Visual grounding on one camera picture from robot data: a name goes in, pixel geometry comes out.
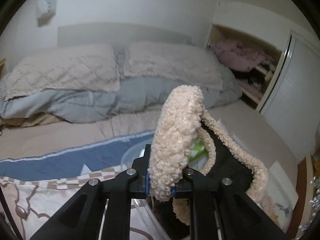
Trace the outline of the silver pearl tiara headband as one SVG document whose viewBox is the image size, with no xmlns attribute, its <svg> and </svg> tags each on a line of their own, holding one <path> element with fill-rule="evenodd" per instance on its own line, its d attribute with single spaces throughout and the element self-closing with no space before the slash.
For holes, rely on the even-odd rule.
<svg viewBox="0 0 320 240">
<path fill-rule="evenodd" d="M 298 230 L 300 230 L 302 233 L 304 233 L 309 228 L 317 213 L 319 212 L 319 177 L 313 177 L 310 184 L 313 187 L 313 197 L 308 203 L 308 207 L 311 208 L 311 213 L 310 215 L 307 215 L 307 221 L 305 223 L 302 223 L 298 227 Z"/>
</svg>

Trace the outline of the cartoon bear blue blanket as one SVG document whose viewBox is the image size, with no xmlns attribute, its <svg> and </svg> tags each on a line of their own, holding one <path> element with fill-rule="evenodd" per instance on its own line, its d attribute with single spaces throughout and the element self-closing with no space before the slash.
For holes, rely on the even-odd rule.
<svg viewBox="0 0 320 240">
<path fill-rule="evenodd" d="M 113 179 L 132 146 L 153 140 L 153 131 L 114 137 L 40 157 L 1 160 L 2 204 L 7 222 L 23 239 L 32 235 L 92 178 Z"/>
</svg>

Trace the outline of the green white packet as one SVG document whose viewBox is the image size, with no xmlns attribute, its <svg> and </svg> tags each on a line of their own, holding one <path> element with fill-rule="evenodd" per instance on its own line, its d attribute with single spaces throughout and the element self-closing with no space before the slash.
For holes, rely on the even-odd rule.
<svg viewBox="0 0 320 240">
<path fill-rule="evenodd" d="M 193 148 L 188 157 L 188 165 L 197 171 L 200 171 L 208 161 L 208 151 L 201 138 L 193 140 Z"/>
</svg>

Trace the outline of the clear plastic storage box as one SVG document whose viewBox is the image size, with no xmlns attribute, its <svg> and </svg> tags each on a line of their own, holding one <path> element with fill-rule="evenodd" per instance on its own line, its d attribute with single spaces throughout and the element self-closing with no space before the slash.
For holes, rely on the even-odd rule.
<svg viewBox="0 0 320 240">
<path fill-rule="evenodd" d="M 125 152 L 120 162 L 122 171 L 131 168 L 133 161 L 144 155 L 146 144 L 150 142 L 138 143 Z M 130 239 L 169 239 L 147 199 L 131 200 Z"/>
</svg>

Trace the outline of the white paper shopping bag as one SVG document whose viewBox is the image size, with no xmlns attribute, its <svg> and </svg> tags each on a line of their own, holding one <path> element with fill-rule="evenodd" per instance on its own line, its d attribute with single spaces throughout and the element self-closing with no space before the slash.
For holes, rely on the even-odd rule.
<svg viewBox="0 0 320 240">
<path fill-rule="evenodd" d="M 292 213 L 297 204 L 298 194 L 287 174 L 277 161 L 268 170 L 266 192 L 273 203 L 273 214 L 285 233 L 291 223 Z"/>
</svg>

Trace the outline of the beige fuzzy blanket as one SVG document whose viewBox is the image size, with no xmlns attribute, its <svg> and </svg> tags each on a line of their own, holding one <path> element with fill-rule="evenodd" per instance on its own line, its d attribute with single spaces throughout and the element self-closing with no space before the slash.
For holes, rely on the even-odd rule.
<svg viewBox="0 0 320 240">
<path fill-rule="evenodd" d="M 29 118 L 11 118 L 1 117 L 1 129 L 8 127 L 34 127 L 39 125 L 48 125 L 64 121 L 63 118 L 48 113 L 38 113 Z"/>
</svg>

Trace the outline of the white wardrobe sliding door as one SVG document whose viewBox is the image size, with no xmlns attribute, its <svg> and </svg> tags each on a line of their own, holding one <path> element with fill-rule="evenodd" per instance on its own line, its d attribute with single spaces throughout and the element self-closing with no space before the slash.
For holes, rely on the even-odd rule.
<svg viewBox="0 0 320 240">
<path fill-rule="evenodd" d="M 298 161 L 319 149 L 319 49 L 295 32 L 261 113 Z"/>
</svg>

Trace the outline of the grey-blue duvet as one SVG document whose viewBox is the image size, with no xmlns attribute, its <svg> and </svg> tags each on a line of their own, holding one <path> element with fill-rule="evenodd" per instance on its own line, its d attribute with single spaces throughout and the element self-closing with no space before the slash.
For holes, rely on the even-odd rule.
<svg viewBox="0 0 320 240">
<path fill-rule="evenodd" d="M 242 95 L 232 72 L 221 64 L 218 67 L 223 89 L 200 86 L 207 108 L 233 103 Z M 45 89 L 5 101 L 3 85 L 8 75 L 1 80 L 2 118 L 29 118 L 38 113 L 48 113 L 72 123 L 101 121 L 115 114 L 140 112 L 162 105 L 174 88 L 186 84 L 163 77 L 125 77 L 120 80 L 120 87 L 114 92 Z"/>
</svg>

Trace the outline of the beige quilted pillow right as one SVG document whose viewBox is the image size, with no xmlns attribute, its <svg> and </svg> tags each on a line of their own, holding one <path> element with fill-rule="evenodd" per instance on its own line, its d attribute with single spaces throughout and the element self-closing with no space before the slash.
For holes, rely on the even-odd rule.
<svg viewBox="0 0 320 240">
<path fill-rule="evenodd" d="M 186 44 L 135 42 L 125 50 L 125 77 L 163 77 L 222 90 L 217 60 L 204 48 Z"/>
</svg>

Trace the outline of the beige quilted pillow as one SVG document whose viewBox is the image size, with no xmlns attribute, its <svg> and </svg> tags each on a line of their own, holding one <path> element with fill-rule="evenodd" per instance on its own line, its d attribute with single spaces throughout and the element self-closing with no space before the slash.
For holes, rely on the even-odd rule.
<svg viewBox="0 0 320 240">
<path fill-rule="evenodd" d="M 135 42 L 125 50 L 125 77 L 163 77 L 222 90 L 217 60 L 204 48 L 186 44 Z"/>
<path fill-rule="evenodd" d="M 114 92 L 120 73 L 109 44 L 59 47 L 24 58 L 3 85 L 5 101 L 45 89 Z"/>
</svg>

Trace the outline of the beige quilted pillow left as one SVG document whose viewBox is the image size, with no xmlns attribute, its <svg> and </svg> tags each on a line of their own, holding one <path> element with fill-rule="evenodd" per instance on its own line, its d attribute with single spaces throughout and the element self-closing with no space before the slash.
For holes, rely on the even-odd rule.
<svg viewBox="0 0 320 240">
<path fill-rule="evenodd" d="M 5 101 L 45 89 L 114 92 L 120 73 L 109 44 L 59 47 L 24 58 L 3 85 Z"/>
</svg>

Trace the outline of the wooden wardrobe shelf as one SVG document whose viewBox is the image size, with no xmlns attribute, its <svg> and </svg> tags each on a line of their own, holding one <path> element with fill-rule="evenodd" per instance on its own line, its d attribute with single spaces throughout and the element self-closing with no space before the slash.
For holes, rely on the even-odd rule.
<svg viewBox="0 0 320 240">
<path fill-rule="evenodd" d="M 261 111 L 270 95 L 285 52 L 246 32 L 212 24 L 207 48 L 234 74 L 241 90 L 241 99 Z"/>
</svg>

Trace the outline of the pink folded clothes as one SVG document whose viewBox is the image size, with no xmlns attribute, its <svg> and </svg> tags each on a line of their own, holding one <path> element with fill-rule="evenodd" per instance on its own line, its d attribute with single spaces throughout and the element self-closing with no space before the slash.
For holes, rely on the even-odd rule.
<svg viewBox="0 0 320 240">
<path fill-rule="evenodd" d="M 243 45 L 240 41 L 226 39 L 212 47 L 217 59 L 226 67 L 238 72 L 250 72 L 259 64 L 270 61 L 272 56 L 254 48 Z"/>
</svg>

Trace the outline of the white wall air conditioner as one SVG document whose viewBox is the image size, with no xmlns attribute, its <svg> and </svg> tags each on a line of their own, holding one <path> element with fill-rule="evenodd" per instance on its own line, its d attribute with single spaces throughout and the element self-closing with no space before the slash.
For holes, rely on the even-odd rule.
<svg viewBox="0 0 320 240">
<path fill-rule="evenodd" d="M 46 25 L 56 13 L 57 0 L 37 0 L 36 19 L 39 27 Z"/>
</svg>

